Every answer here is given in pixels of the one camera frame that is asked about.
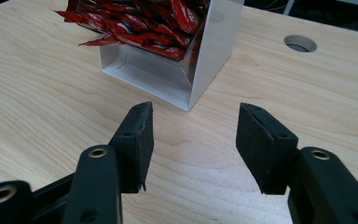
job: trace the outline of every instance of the cardboard box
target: cardboard box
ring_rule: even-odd
[[[102,70],[189,111],[229,58],[244,0],[212,0],[204,26],[176,62],[129,45],[100,47]]]

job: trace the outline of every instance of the light wood tabletop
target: light wood tabletop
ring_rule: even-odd
[[[104,74],[98,48],[78,46],[95,34],[52,11],[65,8],[0,5],[0,182],[36,190],[71,174],[145,101],[155,149],[147,191],[123,195],[124,223],[291,223],[287,194],[261,194],[235,147],[241,102],[267,109],[299,148],[338,155],[358,180],[357,32],[245,7],[231,58],[185,112]],[[289,49],[288,35],[318,48]]]

